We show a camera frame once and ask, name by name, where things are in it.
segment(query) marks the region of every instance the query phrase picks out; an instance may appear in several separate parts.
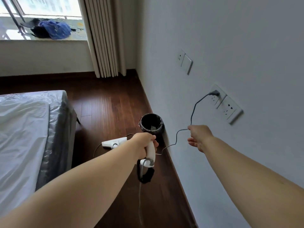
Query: vacuum handle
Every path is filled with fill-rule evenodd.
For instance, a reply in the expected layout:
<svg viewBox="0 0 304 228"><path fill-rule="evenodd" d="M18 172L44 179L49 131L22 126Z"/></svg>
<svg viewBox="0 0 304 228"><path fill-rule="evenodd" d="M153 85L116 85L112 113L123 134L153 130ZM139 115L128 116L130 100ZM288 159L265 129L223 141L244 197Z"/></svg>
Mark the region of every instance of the vacuum handle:
<svg viewBox="0 0 304 228"><path fill-rule="evenodd" d="M145 167L154 167L155 162L155 148L153 141L149 142L149 145L146 147L147 156L144 166Z"/></svg>

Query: black strap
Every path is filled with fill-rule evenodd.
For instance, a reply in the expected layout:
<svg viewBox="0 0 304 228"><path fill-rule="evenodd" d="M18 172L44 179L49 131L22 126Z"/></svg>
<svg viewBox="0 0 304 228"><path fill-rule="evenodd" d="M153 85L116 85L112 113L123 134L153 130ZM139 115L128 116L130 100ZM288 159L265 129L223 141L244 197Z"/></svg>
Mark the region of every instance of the black strap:
<svg viewBox="0 0 304 228"><path fill-rule="evenodd" d="M143 177L140 178L140 159L137 161L137 177L141 183L146 184L150 182L153 177L153 174L154 174L154 169L150 167L148 168L148 171L143 175Z"/></svg>

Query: hand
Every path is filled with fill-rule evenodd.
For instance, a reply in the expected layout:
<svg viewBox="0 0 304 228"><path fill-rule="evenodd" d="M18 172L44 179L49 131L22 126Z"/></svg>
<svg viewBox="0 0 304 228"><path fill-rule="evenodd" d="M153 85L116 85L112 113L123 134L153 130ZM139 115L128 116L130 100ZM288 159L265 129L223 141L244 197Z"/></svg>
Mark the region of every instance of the hand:
<svg viewBox="0 0 304 228"><path fill-rule="evenodd" d="M204 152L204 141L213 137L213 134L208 126L188 126L188 130L191 131L191 138L188 138L188 143L191 146L197 147L200 152Z"/></svg>
<svg viewBox="0 0 304 228"><path fill-rule="evenodd" d="M156 152L156 148L158 147L158 142L155 139L156 136L149 133L136 133L133 135L133 137L130 140L134 141L139 146L138 159L143 159L146 157L147 153L145 147L148 146L150 141L153 141Z"/></svg>

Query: wall outlet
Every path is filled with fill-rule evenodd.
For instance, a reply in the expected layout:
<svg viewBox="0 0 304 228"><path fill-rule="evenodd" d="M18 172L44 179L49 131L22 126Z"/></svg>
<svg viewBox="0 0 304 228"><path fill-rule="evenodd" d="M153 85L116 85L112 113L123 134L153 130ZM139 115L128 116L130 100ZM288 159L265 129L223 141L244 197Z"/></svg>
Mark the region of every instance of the wall outlet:
<svg viewBox="0 0 304 228"><path fill-rule="evenodd" d="M243 111L229 96L225 97L218 110L230 124Z"/></svg>
<svg viewBox="0 0 304 228"><path fill-rule="evenodd" d="M177 63L179 65L179 67L181 67L181 64L183 63L184 57L185 57L185 52L182 49L178 50L178 54L177 54Z"/></svg>
<svg viewBox="0 0 304 228"><path fill-rule="evenodd" d="M227 96L227 94L217 85L217 84L213 84L210 92L217 90L219 92L219 96L212 96L210 95L210 101L211 104L214 105L215 109L217 109L219 107L219 105L222 103L222 101L225 99L225 97Z"/></svg>
<svg viewBox="0 0 304 228"><path fill-rule="evenodd" d="M192 60L187 56L187 54L185 54L184 60L183 60L183 62L181 64L181 68L182 68L182 70L184 70L184 72L187 75L189 75L192 63L193 63Z"/></svg>

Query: left hand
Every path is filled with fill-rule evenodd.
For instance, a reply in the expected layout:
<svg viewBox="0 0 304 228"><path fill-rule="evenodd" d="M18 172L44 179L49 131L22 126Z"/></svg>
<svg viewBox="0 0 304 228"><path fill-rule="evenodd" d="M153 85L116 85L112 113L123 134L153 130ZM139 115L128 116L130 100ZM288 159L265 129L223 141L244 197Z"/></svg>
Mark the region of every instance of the left hand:
<svg viewBox="0 0 304 228"><path fill-rule="evenodd" d="M139 145L139 154L138 159L143 159L146 157L146 146L148 146L150 141L153 141L155 152L156 148L158 147L158 142L155 140L156 136L149 134L149 133L136 133L134 136L130 139L131 141L136 142L136 144Z"/></svg>

